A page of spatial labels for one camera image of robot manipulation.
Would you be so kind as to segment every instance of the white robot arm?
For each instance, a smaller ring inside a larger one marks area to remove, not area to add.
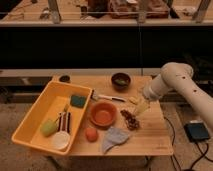
[[[155,101],[175,89],[213,130],[213,98],[195,84],[192,76],[193,69],[190,65],[167,63],[161,68],[161,73],[144,87],[143,95],[146,99]]]

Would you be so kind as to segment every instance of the napkin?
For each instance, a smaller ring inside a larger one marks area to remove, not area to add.
[[[129,139],[130,135],[122,129],[111,126],[102,142],[102,152],[105,154],[109,149],[116,145],[121,145]]]

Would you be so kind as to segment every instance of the yellow plastic bin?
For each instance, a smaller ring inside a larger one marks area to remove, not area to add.
[[[77,135],[91,93],[92,89],[88,87],[50,81],[14,132],[12,141],[42,151],[67,155]],[[70,105],[70,97],[72,95],[86,97],[83,108]],[[52,135],[49,137],[43,136],[40,132],[40,127],[47,119],[55,120],[66,104],[69,104],[68,112],[71,113],[69,124],[70,142],[64,150],[56,150],[51,145]]]

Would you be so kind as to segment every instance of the small bowl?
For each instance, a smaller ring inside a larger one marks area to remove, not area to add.
[[[129,87],[131,78],[128,74],[116,73],[111,77],[111,82],[116,90],[121,91]]]
[[[96,102],[90,108],[90,121],[102,128],[109,128],[116,120],[117,108],[109,102]]]

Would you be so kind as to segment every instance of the orange bowl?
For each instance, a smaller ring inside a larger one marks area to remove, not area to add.
[[[116,120],[117,108],[109,102],[96,102],[90,108],[91,122],[103,129],[109,128]]]

